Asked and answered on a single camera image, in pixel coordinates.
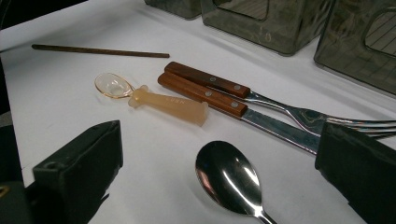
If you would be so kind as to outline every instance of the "spoon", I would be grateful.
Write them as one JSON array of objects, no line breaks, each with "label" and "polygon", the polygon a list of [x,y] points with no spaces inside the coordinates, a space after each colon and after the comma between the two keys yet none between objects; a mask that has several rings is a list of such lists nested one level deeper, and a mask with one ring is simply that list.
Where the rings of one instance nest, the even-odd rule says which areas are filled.
[{"label": "spoon", "polygon": [[204,124],[207,117],[207,102],[198,103],[189,99],[151,93],[146,85],[135,89],[128,81],[115,74],[103,73],[99,75],[95,79],[95,87],[103,95],[113,99],[131,97],[128,105],[133,108],[150,105],[199,126]]},{"label": "spoon", "polygon": [[195,171],[206,193],[238,214],[276,224],[262,208],[259,178],[248,159],[233,145],[214,141],[198,153]]}]

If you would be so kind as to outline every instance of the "metal container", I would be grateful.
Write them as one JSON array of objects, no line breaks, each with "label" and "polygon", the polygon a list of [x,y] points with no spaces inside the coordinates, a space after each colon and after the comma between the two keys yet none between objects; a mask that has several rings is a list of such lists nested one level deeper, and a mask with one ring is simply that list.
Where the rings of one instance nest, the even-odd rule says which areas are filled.
[{"label": "metal container", "polygon": [[292,55],[318,36],[332,0],[201,0],[204,24]]},{"label": "metal container", "polygon": [[201,15],[200,0],[145,0],[146,4],[191,20]]},{"label": "metal container", "polygon": [[396,1],[335,0],[315,61],[395,96]]}]

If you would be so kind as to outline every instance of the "white table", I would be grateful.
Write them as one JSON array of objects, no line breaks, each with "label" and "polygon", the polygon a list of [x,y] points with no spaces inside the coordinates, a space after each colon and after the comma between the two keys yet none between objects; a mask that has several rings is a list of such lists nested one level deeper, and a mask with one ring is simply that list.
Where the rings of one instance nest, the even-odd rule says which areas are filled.
[{"label": "white table", "polygon": [[[159,94],[172,62],[249,86],[280,102],[356,119],[396,119],[396,100],[315,66],[318,40],[292,57],[147,6],[143,0],[90,0],[0,34],[9,101],[26,186],[32,168],[91,126],[119,119],[124,166],[91,223],[258,223],[215,204],[194,164],[205,144],[227,141],[254,164],[263,204],[280,223],[364,221],[314,168],[315,157],[210,109],[203,127],[147,106],[132,109],[93,86],[101,73],[127,77]],[[166,52],[170,59],[41,51],[32,44]],[[262,113],[292,124],[277,112]],[[396,138],[384,140],[395,146]]]}]

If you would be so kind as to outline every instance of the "wooden knife handle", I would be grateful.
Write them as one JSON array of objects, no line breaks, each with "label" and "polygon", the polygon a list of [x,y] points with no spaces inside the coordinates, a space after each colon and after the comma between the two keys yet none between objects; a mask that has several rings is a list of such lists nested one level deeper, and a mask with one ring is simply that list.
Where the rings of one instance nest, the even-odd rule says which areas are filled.
[{"label": "wooden knife handle", "polygon": [[231,116],[241,118],[248,109],[248,106],[235,101],[235,99],[218,91],[211,90],[207,87],[197,85],[183,77],[165,72],[158,77],[158,83],[165,88],[185,95],[199,102],[207,102],[212,107],[229,114]]},{"label": "wooden knife handle", "polygon": [[231,82],[227,79],[216,77],[206,72],[188,67],[181,63],[171,62],[165,66],[165,72],[176,74],[184,77],[192,82],[201,86],[208,86],[220,91],[228,92],[239,98],[246,98],[250,93],[250,88]]}]

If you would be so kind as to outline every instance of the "chopstick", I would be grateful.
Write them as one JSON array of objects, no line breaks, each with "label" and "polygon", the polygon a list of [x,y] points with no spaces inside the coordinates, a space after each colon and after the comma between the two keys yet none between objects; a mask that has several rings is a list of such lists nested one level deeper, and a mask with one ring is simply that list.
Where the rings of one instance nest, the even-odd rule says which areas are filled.
[{"label": "chopstick", "polygon": [[116,49],[88,49],[88,48],[76,48],[76,47],[67,47],[67,46],[37,45],[37,44],[33,44],[32,48],[33,49],[41,49],[41,50],[93,53],[93,54],[108,54],[108,55],[120,55],[120,56],[135,56],[135,57],[149,57],[149,58],[169,58],[170,57],[170,55],[167,53],[127,51],[127,50],[116,50]]}]

